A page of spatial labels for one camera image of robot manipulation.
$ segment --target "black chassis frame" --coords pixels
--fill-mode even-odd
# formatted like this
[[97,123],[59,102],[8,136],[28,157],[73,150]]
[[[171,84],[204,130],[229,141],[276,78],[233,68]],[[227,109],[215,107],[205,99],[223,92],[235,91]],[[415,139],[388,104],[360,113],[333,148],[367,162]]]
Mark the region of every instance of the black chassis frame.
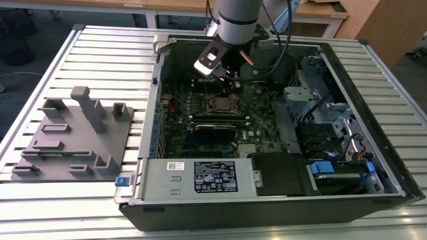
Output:
[[[195,39],[192,36],[183,35],[171,35],[169,37]],[[197,36],[197,39],[211,40],[212,38]],[[332,66],[406,196],[384,195],[285,201],[148,205],[121,203],[119,210],[140,231],[208,230],[345,223],[374,212],[398,208],[426,198],[329,44],[301,41],[291,41],[289,43],[320,46],[319,51],[324,53]]]

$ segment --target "green circuit board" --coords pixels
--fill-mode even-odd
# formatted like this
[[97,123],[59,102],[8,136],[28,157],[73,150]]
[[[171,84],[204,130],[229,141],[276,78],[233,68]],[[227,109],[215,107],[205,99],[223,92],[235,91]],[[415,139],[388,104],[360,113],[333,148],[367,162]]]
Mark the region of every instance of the green circuit board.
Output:
[[[163,94],[165,158],[237,158],[239,145],[245,144],[253,144],[257,152],[283,151],[272,110],[276,92],[245,84],[240,93],[223,96],[171,85]],[[197,126],[231,128],[233,136],[217,140],[212,130],[208,141],[195,140]]]

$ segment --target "slotted metal table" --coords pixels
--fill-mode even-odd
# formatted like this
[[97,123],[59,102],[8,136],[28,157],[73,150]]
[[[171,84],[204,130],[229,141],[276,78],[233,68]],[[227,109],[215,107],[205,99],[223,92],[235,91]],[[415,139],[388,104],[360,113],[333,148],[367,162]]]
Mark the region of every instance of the slotted metal table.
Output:
[[[65,98],[73,86],[88,86],[103,106],[120,100],[133,107],[121,172],[136,170],[157,33],[203,35],[200,31],[85,26],[72,30],[0,144],[0,239],[414,239],[427,236],[427,200],[398,210],[376,212],[349,223],[140,232],[115,204],[113,182],[11,183],[44,113],[44,99]],[[292,37],[325,42],[394,144],[406,166],[427,194],[427,116],[368,45],[356,40]],[[131,190],[120,191],[123,197]]]

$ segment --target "cable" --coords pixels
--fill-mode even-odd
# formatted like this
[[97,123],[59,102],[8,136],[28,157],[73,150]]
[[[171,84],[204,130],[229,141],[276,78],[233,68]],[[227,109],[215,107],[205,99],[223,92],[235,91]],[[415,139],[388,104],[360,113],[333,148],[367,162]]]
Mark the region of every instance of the cable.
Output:
[[304,117],[301,118],[301,122],[305,122],[305,119],[308,118],[309,114],[313,113],[313,111],[320,107],[320,105],[325,102],[325,100],[328,99],[329,96],[331,96],[331,92],[328,92],[320,98],[320,100],[316,102],[316,104],[312,106],[312,108],[308,110],[308,112],[305,113]]
[[259,77],[255,77],[255,78],[249,78],[249,79],[244,79],[244,78],[235,78],[235,77],[227,77],[228,80],[231,81],[237,81],[237,82],[253,82],[253,81],[259,81],[264,78],[267,78],[272,73],[273,71],[276,70],[277,68],[277,65],[285,55],[285,52],[288,50],[288,46],[289,46],[289,41],[291,41],[291,32],[292,32],[292,7],[291,7],[291,0],[285,0],[287,1],[287,6],[288,6],[288,14],[287,14],[287,21],[288,21],[288,26],[287,26],[287,37],[285,37],[285,44],[284,44],[284,48],[283,48],[283,51],[281,51],[281,54],[277,58],[277,61],[275,62],[273,64],[273,67],[272,69],[269,70],[269,72],[264,75],[264,76],[259,76]]
[[193,17],[191,17],[189,18],[189,20],[188,20],[188,22],[187,22],[187,24],[185,24],[185,26],[189,24],[189,22],[193,20]]
[[[269,24],[272,26],[272,29],[273,29],[273,33],[275,33],[275,36],[277,38],[277,43],[279,43],[279,50],[281,51],[281,41],[280,41],[280,36],[279,36],[279,32],[277,32],[277,29],[276,29],[276,25],[273,23],[273,20],[272,18],[269,17],[269,14],[268,14],[268,11],[267,11],[267,8],[265,8],[265,5],[264,5],[264,1],[261,2],[261,8],[265,12],[265,15],[267,15],[267,18],[268,18],[268,21],[269,21]],[[275,67],[275,65],[271,65],[271,66],[256,66],[253,65],[252,68],[257,69],[257,70],[269,70]]]
[[287,140],[289,140],[291,142],[293,142],[293,143],[300,143],[299,141],[296,141],[296,140],[292,140],[291,138],[288,138],[287,136],[283,136]]
[[211,15],[212,21],[220,24],[220,21],[213,17],[209,0],[205,0],[205,17],[208,17],[208,14]]
[[367,151],[368,151],[367,146],[362,143],[362,141],[359,141],[359,144],[360,144],[360,146],[362,146],[363,149],[362,149],[362,151],[357,153],[357,155],[355,156],[355,159],[356,159],[357,161],[360,161],[363,154],[366,154]]
[[348,147],[349,147],[349,143],[352,142],[352,139],[353,139],[355,137],[357,137],[359,135],[360,135],[359,133],[353,133],[353,134],[349,136],[349,139],[348,139],[348,141],[347,141],[347,143],[345,143],[345,146],[344,146],[344,148],[341,149],[339,161],[344,161],[344,160],[345,160],[345,153],[347,153],[347,150],[348,150]]
[[43,77],[41,74],[36,73],[36,72],[11,72],[11,73],[7,73],[4,75],[0,76],[0,78],[5,77],[5,76],[11,76],[11,75],[37,75],[39,77]]
[[24,104],[25,101],[7,101],[7,100],[1,100],[0,99],[0,103],[4,103],[4,104]]

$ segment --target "barcode sticker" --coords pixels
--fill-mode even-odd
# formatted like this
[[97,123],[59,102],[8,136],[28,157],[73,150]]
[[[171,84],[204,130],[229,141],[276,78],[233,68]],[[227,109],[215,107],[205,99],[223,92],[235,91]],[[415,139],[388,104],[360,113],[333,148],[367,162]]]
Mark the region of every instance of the barcode sticker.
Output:
[[165,169],[167,170],[184,170],[184,163],[183,162],[168,162]]

